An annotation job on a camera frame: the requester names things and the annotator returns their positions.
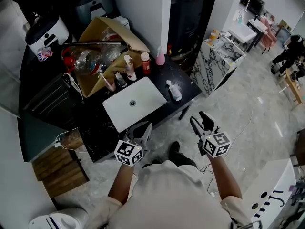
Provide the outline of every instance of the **marble floor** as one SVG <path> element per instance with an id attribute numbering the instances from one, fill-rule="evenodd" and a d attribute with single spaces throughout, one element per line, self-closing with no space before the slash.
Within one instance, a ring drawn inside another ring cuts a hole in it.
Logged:
<path id="1" fill-rule="evenodd" d="M 305 107 L 301 105 L 291 111 L 290 89 L 279 93 L 284 86 L 277 86 L 277 77 L 270 72 L 270 61 L 281 53 L 281 47 L 275 45 L 263 55 L 262 51 L 260 45 L 253 48 L 221 88 L 208 98 L 202 96 L 194 101 L 183 120 L 175 116 L 153 130 L 147 145 L 150 152 L 136 164 L 132 185 L 144 164 L 155 158 L 166 159 L 173 141 L 180 142 L 181 151 L 199 168 L 209 164 L 208 159 L 199 154 L 198 138 L 189 122 L 190 116 L 199 117 L 199 111 L 212 115 L 234 141 L 225 160 L 243 193 L 267 161 L 289 157 L 296 132 L 305 128 Z M 90 181 L 56 197 L 56 201 L 64 207 L 81 207 L 90 213 L 99 198 L 108 194 L 120 164 L 113 160 L 93 164 L 88 154 L 77 155 Z M 208 187 L 211 173 L 203 174 L 202 181 Z M 216 191 L 213 180 L 209 192 Z"/>

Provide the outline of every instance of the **white sink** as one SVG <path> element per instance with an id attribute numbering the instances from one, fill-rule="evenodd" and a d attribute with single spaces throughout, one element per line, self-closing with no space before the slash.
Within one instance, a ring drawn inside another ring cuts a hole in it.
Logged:
<path id="1" fill-rule="evenodd" d="M 128 86 L 103 102 L 118 132 L 122 132 L 166 103 L 147 77 Z"/>
<path id="2" fill-rule="evenodd" d="M 245 24 L 239 24 L 235 21 L 232 23 L 228 31 L 242 44 L 250 41 L 256 36 L 256 32 L 254 32 L 250 27 Z"/>

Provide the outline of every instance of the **chair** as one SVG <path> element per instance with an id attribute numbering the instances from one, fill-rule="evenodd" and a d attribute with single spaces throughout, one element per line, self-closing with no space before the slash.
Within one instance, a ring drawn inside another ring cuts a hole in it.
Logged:
<path id="1" fill-rule="evenodd" d="M 261 43 L 265 47 L 265 50 L 262 52 L 262 54 L 263 54 L 267 48 L 269 48 L 268 51 L 270 51 L 270 48 L 277 42 L 277 38 L 276 38 L 276 36 L 274 36 L 272 34 L 272 31 L 271 31 L 271 28 L 270 28 L 270 25 L 269 25 L 267 19 L 260 18 L 260 22 L 263 23 L 267 27 L 267 32 L 268 32 L 268 34 L 264 35 L 261 39 Z"/>

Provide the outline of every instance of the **person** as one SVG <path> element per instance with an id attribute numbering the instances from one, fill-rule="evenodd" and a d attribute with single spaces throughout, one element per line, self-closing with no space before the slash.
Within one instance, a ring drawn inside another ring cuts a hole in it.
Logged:
<path id="1" fill-rule="evenodd" d="M 169 160 L 144 167 L 128 199 L 133 167 L 122 164 L 107 197 L 103 197 L 85 229 L 226 229 L 251 223 L 242 194 L 222 157 L 212 158 L 219 203 L 204 188 L 196 164 L 179 153 L 174 142 Z"/>
<path id="2" fill-rule="evenodd" d="M 283 60 L 286 62 L 280 68 L 279 77 L 283 75 L 284 71 L 287 68 L 290 68 L 294 62 L 298 59 L 299 56 L 304 55 L 305 53 L 305 41 L 299 35 L 291 36 L 284 44 L 284 51 L 278 55 L 275 59 L 271 61 L 271 72 L 276 74 L 274 70 L 274 65 L 280 63 Z"/>

